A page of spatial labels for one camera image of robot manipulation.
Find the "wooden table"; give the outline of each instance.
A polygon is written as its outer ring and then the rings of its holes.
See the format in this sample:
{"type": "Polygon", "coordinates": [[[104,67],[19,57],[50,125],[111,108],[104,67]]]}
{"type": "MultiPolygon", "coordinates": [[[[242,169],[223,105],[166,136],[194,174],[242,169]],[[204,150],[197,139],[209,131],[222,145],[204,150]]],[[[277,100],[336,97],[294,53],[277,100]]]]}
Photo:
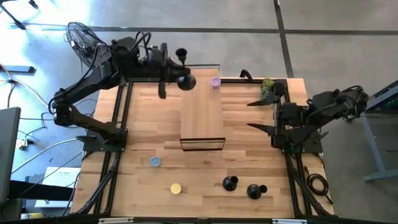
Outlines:
{"type": "MultiPolygon", "coordinates": [[[[289,78],[287,82],[291,101],[306,105],[303,79],[289,78]]],[[[224,149],[184,152],[179,143],[182,91],[175,84],[168,85],[167,99],[161,100],[157,95],[157,84],[134,84],[127,119],[129,138],[119,166],[112,216],[293,217],[284,155],[271,147],[266,133],[246,125],[273,125],[272,106],[246,106],[259,99],[259,90],[260,84],[221,84],[224,149]],[[154,155],[161,159],[158,168],[150,166],[149,160],[154,155]],[[233,192],[222,187],[222,181],[228,175],[239,178],[238,187],[233,192]],[[170,192],[173,183],[182,186],[180,194],[170,192]],[[268,192],[260,199],[252,200],[246,195],[250,184],[264,184],[268,192]]],[[[116,92],[117,88],[100,92],[96,119],[111,120],[116,92]]],[[[103,157],[104,153],[95,152],[83,161],[72,211],[81,208],[97,187],[103,157]]],[[[311,173],[325,176],[319,158],[304,154],[303,163],[311,173]]],[[[108,187],[102,207],[107,196],[108,187]]],[[[298,198],[304,211],[300,190],[298,198]]],[[[325,197],[316,198],[333,213],[333,207],[325,197]]]]}

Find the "electric fan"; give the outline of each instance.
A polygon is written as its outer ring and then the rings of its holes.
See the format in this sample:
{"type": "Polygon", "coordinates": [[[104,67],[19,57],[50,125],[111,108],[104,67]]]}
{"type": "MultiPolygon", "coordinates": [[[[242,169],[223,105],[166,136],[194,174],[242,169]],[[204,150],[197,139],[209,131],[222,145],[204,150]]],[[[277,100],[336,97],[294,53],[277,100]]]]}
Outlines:
{"type": "Polygon", "coordinates": [[[66,36],[77,56],[89,68],[93,61],[92,69],[111,56],[111,52],[105,42],[81,22],[70,22],[67,27],[66,36]]]}

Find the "wooden tabletop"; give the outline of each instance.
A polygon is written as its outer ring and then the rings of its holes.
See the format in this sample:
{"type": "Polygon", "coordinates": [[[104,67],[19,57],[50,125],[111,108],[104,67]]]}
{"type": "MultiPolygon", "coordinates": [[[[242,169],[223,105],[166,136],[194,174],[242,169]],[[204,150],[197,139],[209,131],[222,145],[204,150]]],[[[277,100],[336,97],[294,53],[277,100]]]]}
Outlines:
{"type": "MultiPolygon", "coordinates": [[[[303,80],[290,78],[288,85],[291,101],[305,105],[307,94],[303,80]]],[[[266,133],[246,125],[273,125],[272,106],[246,106],[259,99],[260,85],[222,84],[224,149],[188,152],[182,151],[179,143],[182,91],[175,84],[167,85],[167,99],[162,100],[157,95],[157,87],[157,84],[137,83],[132,88],[127,119],[129,138],[119,166],[112,216],[294,216],[284,156],[271,147],[266,133]],[[161,160],[158,168],[150,166],[150,158],[154,155],[161,160]],[[239,178],[238,187],[233,192],[222,187],[222,181],[228,175],[239,178]],[[170,192],[174,183],[182,186],[178,195],[170,192]],[[252,200],[246,195],[250,184],[264,184],[268,192],[260,199],[252,200]]],[[[96,119],[111,120],[116,92],[117,88],[100,92],[96,119]]],[[[104,153],[95,152],[83,161],[72,211],[81,208],[97,187],[103,157],[104,153]]],[[[303,163],[311,173],[325,176],[319,158],[305,154],[303,163]]],[[[108,187],[102,207],[107,196],[108,187]]],[[[304,211],[300,191],[298,197],[304,211]]],[[[333,207],[325,197],[316,198],[333,213],[333,207]]]]}
{"type": "Polygon", "coordinates": [[[182,91],[181,138],[223,138],[224,124],[220,89],[212,89],[210,80],[218,69],[196,69],[194,89],[182,91]]]}

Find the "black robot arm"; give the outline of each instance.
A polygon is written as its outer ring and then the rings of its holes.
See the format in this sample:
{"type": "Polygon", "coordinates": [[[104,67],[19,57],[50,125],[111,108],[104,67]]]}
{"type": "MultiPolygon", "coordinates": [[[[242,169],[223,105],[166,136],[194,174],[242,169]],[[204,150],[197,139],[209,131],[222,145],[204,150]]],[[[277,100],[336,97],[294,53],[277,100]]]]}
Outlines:
{"type": "Polygon", "coordinates": [[[50,112],[54,115],[55,124],[60,126],[77,125],[98,133],[104,143],[119,141],[121,128],[114,123],[103,123],[89,116],[81,114],[73,103],[98,91],[107,90],[130,80],[132,82],[158,82],[159,97],[166,98],[165,84],[177,82],[183,90],[192,89],[196,80],[190,74],[190,69],[176,64],[168,57],[167,44],[160,48],[150,48],[149,54],[139,60],[137,42],[132,37],[112,41],[107,47],[111,52],[110,58],[95,67],[90,75],[83,77],[76,84],[60,89],[50,101],[50,112]]]}
{"type": "Polygon", "coordinates": [[[369,98],[362,87],[352,86],[343,91],[319,93],[307,100],[308,106],[298,106],[296,103],[280,103],[280,97],[285,94],[286,88],[286,83],[277,80],[273,91],[265,100],[248,104],[249,106],[280,104],[275,111],[275,126],[248,125],[268,133],[274,139],[272,146],[281,149],[302,145],[314,131],[334,119],[359,117],[365,110],[369,98]]]}

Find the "gray floor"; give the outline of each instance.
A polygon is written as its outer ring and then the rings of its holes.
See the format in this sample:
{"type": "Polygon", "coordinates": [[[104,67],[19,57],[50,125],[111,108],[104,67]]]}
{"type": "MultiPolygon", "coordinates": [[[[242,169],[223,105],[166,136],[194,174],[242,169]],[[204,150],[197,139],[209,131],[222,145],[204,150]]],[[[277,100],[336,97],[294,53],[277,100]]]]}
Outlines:
{"type": "MultiPolygon", "coordinates": [[[[80,21],[90,26],[113,27],[217,27],[278,28],[272,0],[219,1],[37,1],[40,11],[24,1],[4,5],[21,21],[65,25],[80,21]]],[[[395,0],[280,0],[287,29],[397,30],[395,0]]],[[[60,87],[81,77],[80,61],[61,31],[8,29],[11,20],[0,14],[0,62],[32,65],[34,76],[15,74],[47,101],[60,87]]],[[[106,42],[135,33],[99,32],[106,42]]],[[[220,63],[223,76],[236,76],[248,69],[257,77],[286,77],[279,34],[153,33],[152,44],[168,42],[171,52],[188,50],[188,63],[220,63]]],[[[398,77],[398,36],[287,35],[294,76],[304,78],[308,95],[321,91],[362,85],[370,95],[398,77]]],[[[8,84],[2,84],[0,105],[5,107],[8,84]]],[[[22,116],[38,118],[46,111],[23,87],[17,87],[12,106],[22,116]]],[[[95,102],[79,105],[90,113],[95,102]]],[[[20,130],[38,128],[40,121],[21,121],[20,130]]],[[[65,129],[46,122],[47,130],[34,135],[40,142],[26,151],[16,151],[14,167],[47,146],[83,134],[82,129],[65,129]]],[[[364,184],[362,176],[376,171],[376,164],[360,120],[352,124],[334,121],[324,127],[330,133],[322,140],[326,173],[337,215],[346,218],[398,221],[398,179],[364,184]]],[[[13,174],[13,179],[41,174],[48,166],[60,166],[81,151],[78,142],[66,143],[45,152],[13,174]]],[[[69,166],[79,166],[79,159],[69,166]]]]}

